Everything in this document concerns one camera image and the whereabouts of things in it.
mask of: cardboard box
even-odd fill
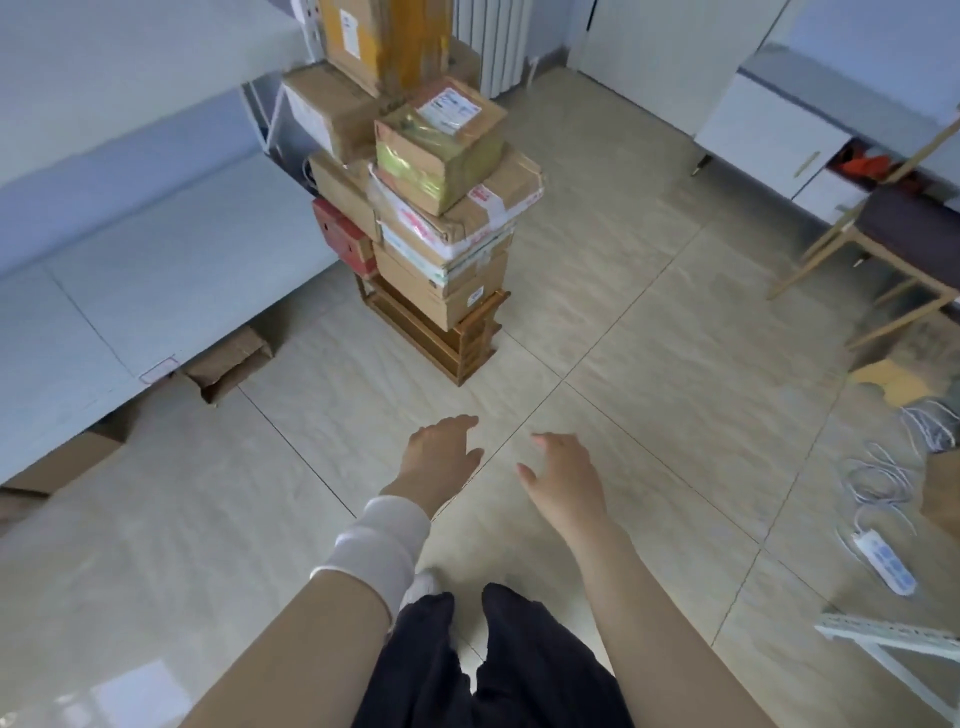
[[[380,239],[376,212],[367,199],[370,160],[358,159],[344,165],[320,150],[310,155],[310,170],[321,197],[330,201],[372,241]]]
[[[121,445],[122,437],[106,427],[95,425],[14,475],[3,484],[3,489],[51,496],[106,460]]]
[[[313,214],[326,244],[361,278],[376,273],[376,258],[367,234],[323,197],[313,201]]]
[[[377,166],[394,192],[440,215],[496,169],[506,117],[468,85],[438,79],[374,122]]]
[[[483,59],[459,38],[450,38],[450,62],[446,75],[462,81],[470,88],[480,90],[480,73],[483,71]]]
[[[857,357],[852,381],[876,384],[884,400],[903,407],[942,397],[960,376],[960,322],[949,309],[935,311],[879,339]]]
[[[507,145],[492,175],[443,215],[432,215],[401,199],[387,184],[389,175],[372,170],[367,191],[380,221],[403,233],[424,257],[451,267],[543,196],[543,173],[531,159]]]
[[[403,94],[446,72],[451,0],[321,0],[326,54],[370,94]]]
[[[272,358],[270,345],[251,327],[242,326],[188,361],[180,371],[200,387],[200,396],[207,404],[215,404]]]
[[[433,289],[434,295],[446,298],[457,291],[467,281],[476,276],[490,261],[507,250],[514,240],[514,226],[508,226],[492,237],[488,242],[457,261],[451,268],[443,268],[431,263],[417,252],[404,237],[402,228],[383,227],[382,241],[385,248],[401,261],[411,273],[424,278],[425,284]]]
[[[374,156],[373,120],[403,103],[399,97],[372,97],[326,62],[284,74],[283,85],[294,118],[343,164]]]
[[[960,541],[960,449],[927,456],[920,512]]]
[[[507,241],[497,255],[484,265],[476,266],[474,275],[460,277],[458,285],[447,295],[430,285],[429,280],[412,269],[409,262],[392,247],[377,244],[376,265],[380,276],[426,318],[442,330],[450,331],[503,286],[509,244]]]

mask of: white shelf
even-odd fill
[[[306,60],[268,0],[6,3],[0,185]]]
[[[182,364],[336,254],[312,197],[261,154],[243,159],[47,260],[134,376]]]
[[[0,483],[336,261],[311,200],[257,153],[0,279]]]
[[[41,266],[0,280],[0,483],[141,387]]]

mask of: radiator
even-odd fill
[[[520,83],[535,0],[454,0],[453,35],[483,59],[480,92],[488,99]]]

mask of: red box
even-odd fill
[[[365,232],[323,197],[313,201],[313,214],[324,232],[326,244],[361,278],[376,273],[373,245]]]

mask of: hand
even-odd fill
[[[483,450],[467,452],[467,431],[479,422],[478,417],[460,415],[421,427],[410,436],[396,480],[380,495],[408,498],[432,519],[480,466]]]
[[[577,436],[549,432],[531,439],[546,455],[543,473],[537,477],[522,463],[517,463],[516,472],[537,510],[557,533],[572,545],[589,537],[596,527],[608,525],[600,475]]]

